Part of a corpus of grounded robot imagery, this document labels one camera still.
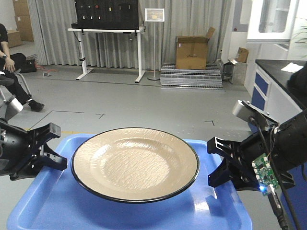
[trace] hand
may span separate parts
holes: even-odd
[[[15,65],[15,62],[12,59],[10,59],[9,57],[7,57],[5,59],[5,64],[3,66],[3,69],[6,69],[10,73],[13,73],[15,71],[15,66],[14,65]]]

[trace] paper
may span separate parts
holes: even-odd
[[[290,73],[295,73],[298,72],[303,66],[299,66],[298,64],[294,64],[290,62],[287,66],[282,68],[282,71],[290,72]]]

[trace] man sitting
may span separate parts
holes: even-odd
[[[21,53],[10,55],[7,30],[1,23],[0,44],[0,71],[2,72],[0,73],[0,85],[5,86],[11,94],[14,94],[22,105],[28,103],[32,111],[41,111],[45,105],[30,98],[14,74],[14,71],[20,69],[25,63],[25,56]]]

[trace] black pants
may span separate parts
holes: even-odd
[[[19,70],[21,66],[25,64],[25,55],[21,53],[11,55],[11,59],[15,62],[15,69]],[[0,58],[0,70],[5,73],[5,76],[8,78],[12,78],[14,80],[14,84],[7,86],[6,88],[10,91],[11,94],[16,96],[16,99],[21,103],[25,104],[27,100],[30,99],[30,96],[24,91],[22,86],[19,84],[18,79],[14,73],[10,73],[7,70],[3,70],[3,66],[5,64],[5,60]]]

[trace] glass cabinet door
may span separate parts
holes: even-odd
[[[289,42],[298,0],[253,0],[248,42]]]

